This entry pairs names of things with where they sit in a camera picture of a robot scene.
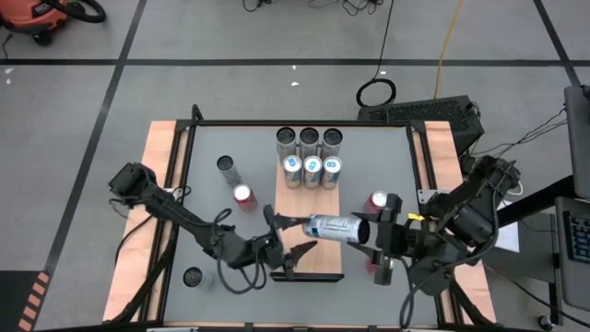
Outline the grey monitor back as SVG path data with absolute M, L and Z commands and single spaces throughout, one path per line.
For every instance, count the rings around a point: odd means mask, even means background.
M 590 85 L 564 90 L 572 174 L 579 191 L 590 190 Z

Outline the white paper sheet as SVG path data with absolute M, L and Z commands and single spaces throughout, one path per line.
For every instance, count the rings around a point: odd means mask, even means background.
M 513 253 L 520 252 L 519 226 L 517 222 L 499 228 L 495 247 Z

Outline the wooden shelf black metal frame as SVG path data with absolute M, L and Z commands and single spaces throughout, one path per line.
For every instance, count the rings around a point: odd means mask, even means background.
M 339 215 L 339 191 L 325 189 L 321 185 L 307 188 L 303 184 L 296 188 L 286 185 L 282 163 L 277 161 L 277 181 L 274 210 L 288 217 L 309 217 L 312 214 Z M 306 236 L 300 226 L 281 232 L 284 247 L 291 247 L 314 241 Z M 340 242 L 316 239 L 317 245 L 307 252 L 294 268 L 292 282 L 338 282 L 344 278 Z

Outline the black perforated computer case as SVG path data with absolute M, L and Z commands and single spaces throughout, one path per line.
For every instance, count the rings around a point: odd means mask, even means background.
M 468 150 L 485 133 L 478 116 L 477 106 L 467 95 L 364 107 L 359 110 L 358 120 L 381 123 L 447 122 L 451 127 L 458 156 Z

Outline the black desk beam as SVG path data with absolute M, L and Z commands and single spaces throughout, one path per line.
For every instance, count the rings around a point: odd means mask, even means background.
M 498 211 L 499 226 L 504 227 L 554 205 L 557 197 L 590 200 L 590 177 L 567 176 Z

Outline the black frame strut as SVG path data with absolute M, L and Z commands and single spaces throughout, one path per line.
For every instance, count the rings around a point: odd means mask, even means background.
M 117 255 L 105 322 L 156 321 L 162 303 L 164 275 L 171 265 L 169 221 L 132 221 Z
M 449 291 L 453 294 L 459 307 L 466 312 L 474 325 L 492 325 L 492 322 L 470 301 L 465 291 L 455 279 L 451 280 Z

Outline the grey equipment cart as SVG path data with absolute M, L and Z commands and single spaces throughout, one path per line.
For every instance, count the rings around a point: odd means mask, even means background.
M 563 226 L 564 212 L 590 215 L 590 203 L 558 197 L 555 200 L 555 208 L 563 299 L 574 308 L 590 312 L 590 264 L 572 261 L 568 257 Z

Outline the orange shop vacuum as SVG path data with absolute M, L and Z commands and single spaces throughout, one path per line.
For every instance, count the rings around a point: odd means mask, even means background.
M 67 14 L 42 0 L 0 0 L 0 27 L 28 35 L 40 46 L 50 45 L 53 32 L 66 22 Z

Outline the white slim can black lid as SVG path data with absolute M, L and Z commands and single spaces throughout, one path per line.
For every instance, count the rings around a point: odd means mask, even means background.
M 305 160 L 310 156 L 316 156 L 320 144 L 318 131 L 313 127 L 306 127 L 300 131 L 300 155 Z
M 324 131 L 321 159 L 328 157 L 337 157 L 343 140 L 342 132 L 337 128 L 328 128 Z

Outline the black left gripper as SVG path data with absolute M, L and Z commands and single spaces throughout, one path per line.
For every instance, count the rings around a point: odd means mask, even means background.
M 308 224 L 311 221 L 310 218 L 296 218 L 276 214 L 271 205 L 264 206 L 263 215 L 266 223 L 273 230 L 286 230 L 291 227 Z M 297 244 L 285 254 L 285 249 L 278 232 L 269 231 L 264 235 L 254 237 L 251 245 L 257 263 L 265 264 L 271 269 L 283 267 L 283 272 L 287 280 L 294 280 L 294 268 L 298 265 L 302 257 L 317 245 L 317 241 Z

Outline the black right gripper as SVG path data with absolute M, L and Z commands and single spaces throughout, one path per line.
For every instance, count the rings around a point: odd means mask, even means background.
M 377 228 L 376 246 L 382 251 L 372 249 L 359 243 L 348 243 L 352 248 L 367 256 L 365 267 L 373 275 L 373 282 L 389 286 L 393 274 L 392 256 L 412 256 L 416 244 L 416 232 L 397 222 L 403 200 L 396 194 L 387 193 L 386 206 L 378 214 L 353 212 L 353 215 L 370 222 L 381 223 Z

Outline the wooden table side board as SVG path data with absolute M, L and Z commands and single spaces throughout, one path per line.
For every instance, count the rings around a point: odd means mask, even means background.
M 452 191 L 463 182 L 463 177 L 451 127 L 448 122 L 426 122 L 425 128 L 436 186 L 441 190 Z M 486 318 L 495 323 L 496 315 L 483 264 L 479 262 L 475 266 L 462 265 L 454 270 L 454 275 L 469 300 Z
M 169 188 L 181 181 L 181 170 L 188 132 L 180 132 L 179 155 L 173 157 L 172 143 L 175 135 L 174 121 L 154 121 L 149 127 L 146 145 L 141 162 L 154 171 L 157 183 L 167 186 L 166 176 L 172 176 Z M 157 227 L 162 234 L 157 234 Z M 132 300 L 141 284 L 148 276 L 150 257 L 161 256 L 171 237 L 172 225 L 150 218 L 143 207 L 135 207 L 129 212 L 124 228 L 128 237 L 118 254 L 112 284 L 102 319 L 113 319 Z

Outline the black orange striped floor mat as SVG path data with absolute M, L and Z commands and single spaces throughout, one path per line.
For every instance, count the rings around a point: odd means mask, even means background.
M 32 332 L 47 295 L 47 271 L 0 270 L 0 332 Z

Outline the silver blue energy drink can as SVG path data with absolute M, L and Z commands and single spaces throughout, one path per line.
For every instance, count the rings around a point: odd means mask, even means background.
M 320 185 L 323 175 L 323 161 L 317 156 L 308 156 L 303 162 L 303 181 L 307 188 Z
M 282 161 L 285 184 L 288 188 L 301 185 L 302 161 L 297 155 L 289 155 Z
M 342 171 L 342 160 L 336 156 L 327 157 L 324 160 L 324 172 L 322 186 L 325 189 L 334 189 Z

